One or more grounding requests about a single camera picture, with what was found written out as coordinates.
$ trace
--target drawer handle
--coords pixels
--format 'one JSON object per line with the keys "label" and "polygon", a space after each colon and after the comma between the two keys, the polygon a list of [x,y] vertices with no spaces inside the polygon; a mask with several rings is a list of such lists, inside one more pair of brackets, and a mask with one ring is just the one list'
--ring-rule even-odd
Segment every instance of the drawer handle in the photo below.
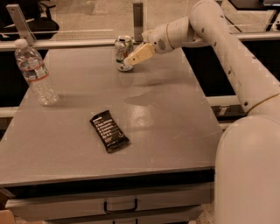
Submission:
{"label": "drawer handle", "polygon": [[[113,224],[116,224],[114,220],[113,220]],[[135,220],[135,224],[138,224],[138,219]]]}
{"label": "drawer handle", "polygon": [[134,206],[132,208],[129,209],[123,209],[123,210],[108,210],[107,209],[107,201],[104,202],[104,212],[106,214],[122,214],[122,213],[131,213],[131,212],[135,212],[137,210],[138,207],[138,200],[134,199]]}

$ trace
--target bottle cap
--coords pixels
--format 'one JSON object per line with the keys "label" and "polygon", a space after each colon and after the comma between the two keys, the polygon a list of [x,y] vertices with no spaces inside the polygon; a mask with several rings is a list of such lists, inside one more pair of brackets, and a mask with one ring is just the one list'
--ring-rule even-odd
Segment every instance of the bottle cap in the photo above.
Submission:
{"label": "bottle cap", "polygon": [[23,49],[28,46],[28,43],[27,43],[26,39],[19,38],[15,41],[15,46],[16,46],[16,48]]}

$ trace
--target drawer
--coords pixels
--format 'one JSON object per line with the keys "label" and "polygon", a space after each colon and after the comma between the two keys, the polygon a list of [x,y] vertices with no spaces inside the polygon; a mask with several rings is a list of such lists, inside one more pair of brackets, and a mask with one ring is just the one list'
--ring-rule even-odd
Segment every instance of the drawer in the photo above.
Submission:
{"label": "drawer", "polygon": [[26,221],[122,214],[210,203],[213,184],[173,185],[34,199],[10,199],[6,208]]}
{"label": "drawer", "polygon": [[102,216],[80,217],[64,220],[49,220],[45,224],[163,224],[195,221],[202,213],[201,206],[183,206],[144,212],[126,213],[123,216],[109,215],[110,220]]}

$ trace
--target gray table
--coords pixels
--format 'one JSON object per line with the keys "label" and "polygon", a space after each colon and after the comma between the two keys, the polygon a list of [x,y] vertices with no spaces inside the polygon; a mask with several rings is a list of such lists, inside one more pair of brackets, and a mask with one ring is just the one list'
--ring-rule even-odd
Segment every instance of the gray table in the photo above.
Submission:
{"label": "gray table", "polygon": [[[221,128],[181,49],[129,73],[113,47],[50,50],[45,63],[59,104],[27,92],[0,143],[0,188],[214,168]],[[113,154],[89,123],[107,109],[131,141]]]}

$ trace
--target floor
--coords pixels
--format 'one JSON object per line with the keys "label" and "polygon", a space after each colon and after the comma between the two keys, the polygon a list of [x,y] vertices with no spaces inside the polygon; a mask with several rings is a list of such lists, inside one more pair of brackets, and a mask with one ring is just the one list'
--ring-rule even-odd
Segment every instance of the floor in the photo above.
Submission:
{"label": "floor", "polygon": [[[52,40],[107,39],[118,35],[134,36],[133,2],[138,0],[52,0],[52,18],[59,24],[59,33]],[[187,16],[198,0],[143,0],[144,29]],[[228,0],[222,9],[233,33],[262,32],[273,11],[237,11]],[[0,209],[4,197],[0,195]],[[204,212],[190,224],[214,224],[214,204],[203,205]]]}

